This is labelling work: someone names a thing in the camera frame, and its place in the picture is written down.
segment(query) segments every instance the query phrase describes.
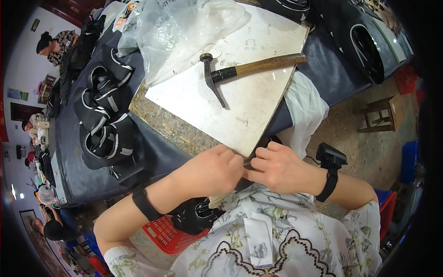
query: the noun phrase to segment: wall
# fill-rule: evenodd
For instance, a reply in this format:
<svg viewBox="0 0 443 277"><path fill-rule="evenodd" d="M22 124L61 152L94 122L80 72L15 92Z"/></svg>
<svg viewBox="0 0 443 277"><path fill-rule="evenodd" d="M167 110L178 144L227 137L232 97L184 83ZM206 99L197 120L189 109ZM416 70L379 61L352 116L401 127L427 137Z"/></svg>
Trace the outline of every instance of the wall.
<svg viewBox="0 0 443 277"><path fill-rule="evenodd" d="M37 30L32 32L31 26L36 18L40 20L40 23ZM21 231L29 240L29 243L32 242L29 239L24 226L20 224L22 219L19 211L34 209L38 217L42 218L42 216L39 212L39 205L33 195L34 189L26 185L26 183L31 184L29 178L34 179L35 174L31 169L28 169L24 165L24 159L18 160L16 158L16 145L29 145L30 137L27 132L22 130L20 121L11 121L10 103L14 102L23 105L44 107L44 105L37 104L38 95L34 95L32 91L37 89L38 83L42 82L47 74L58 77L58 67L53 66L46 57L36 54L35 50L37 42L40 40L40 35L45 31L50 31L50 28L52 27L52 37L55 37L59 32L65 30L75 30L77 34L80 34L80 29L78 27L49 11L38 7L30 17L24 31L17 40L4 79L3 105L9 142L2 142L2 150L9 151L10 157L10 159L6 158L4 160L4 169L6 171L6 180L9 189L11 184L14 184L17 195L17 200L12 200L11 205L15 210L15 215L19 222L19 226L21 227ZM22 101L8 98L8 87L28 92L28 100ZM20 199L20 193L25 195L24 199ZM55 244L50 242L50 246L55 254L61 258L55 248ZM71 276L76 276L73 271L70 271L69 273Z"/></svg>

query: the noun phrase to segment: hand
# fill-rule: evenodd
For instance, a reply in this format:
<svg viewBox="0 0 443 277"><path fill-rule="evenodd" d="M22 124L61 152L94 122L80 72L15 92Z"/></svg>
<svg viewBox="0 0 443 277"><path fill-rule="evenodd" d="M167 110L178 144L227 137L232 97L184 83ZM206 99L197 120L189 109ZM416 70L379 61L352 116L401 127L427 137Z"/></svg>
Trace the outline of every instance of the hand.
<svg viewBox="0 0 443 277"><path fill-rule="evenodd" d="M243 174L243 158L224 145L198 154L170 174L189 198L231 192Z"/></svg>
<svg viewBox="0 0 443 277"><path fill-rule="evenodd" d="M271 141L268 149L259 147L255 153L256 158L251 160L251 166L255 170L245 169L244 178L281 194L321 193L322 189L317 188L317 179L323 171L305 163L289 147Z"/></svg>

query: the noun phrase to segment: light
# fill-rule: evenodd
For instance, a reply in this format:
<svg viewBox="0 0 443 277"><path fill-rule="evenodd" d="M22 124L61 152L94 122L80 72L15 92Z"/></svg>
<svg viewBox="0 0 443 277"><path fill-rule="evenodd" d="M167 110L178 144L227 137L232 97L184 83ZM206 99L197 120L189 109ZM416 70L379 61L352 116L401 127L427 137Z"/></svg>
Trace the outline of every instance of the light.
<svg viewBox="0 0 443 277"><path fill-rule="evenodd" d="M17 200L16 191L14 190L13 184L11 184L11 188L12 188L12 195L14 196L14 199Z"/></svg>

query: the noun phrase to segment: floor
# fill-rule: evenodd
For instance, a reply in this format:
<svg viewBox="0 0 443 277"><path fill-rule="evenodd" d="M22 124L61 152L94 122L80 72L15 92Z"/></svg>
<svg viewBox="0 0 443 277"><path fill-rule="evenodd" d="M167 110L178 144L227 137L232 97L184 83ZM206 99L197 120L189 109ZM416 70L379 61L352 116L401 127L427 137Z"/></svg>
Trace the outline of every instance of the floor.
<svg viewBox="0 0 443 277"><path fill-rule="evenodd" d="M401 96L404 119L396 132L357 133L358 129L366 127L366 123L363 115L355 115L353 111L363 108L366 103L396 94L399 91L391 78L332 107L328 117L312 135L307 154L315 157L319 143L326 142L347 156L348 165L342 167L341 173L363 179L374 188L388 190L400 174L402 146L416 139L416 94ZM304 160L314 164L309 158ZM316 206L320 212L333 218L341 218L345 213L337 204L328 201L316 202ZM176 256L163 254L142 230L132 236L131 241L160 268L169 269L176 259Z"/></svg>

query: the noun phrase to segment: black wristband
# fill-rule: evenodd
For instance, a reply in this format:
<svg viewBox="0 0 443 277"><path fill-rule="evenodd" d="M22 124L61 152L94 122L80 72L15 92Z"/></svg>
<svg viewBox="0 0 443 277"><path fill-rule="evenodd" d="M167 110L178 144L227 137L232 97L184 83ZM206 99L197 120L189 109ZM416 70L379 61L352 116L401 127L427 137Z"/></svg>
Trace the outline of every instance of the black wristband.
<svg viewBox="0 0 443 277"><path fill-rule="evenodd" d="M134 190L132 193L132 200L137 208L139 208L139 210L144 214L144 216L149 219L149 221L154 221L164 216L157 212L157 210L151 205L147 199L147 193L143 186L139 186Z"/></svg>
<svg viewBox="0 0 443 277"><path fill-rule="evenodd" d="M335 186L338 181L338 173L336 169L328 169L328 175L326 180L326 185L323 188L322 193L317 196L317 201L325 202L326 199L331 195L334 191Z"/></svg>

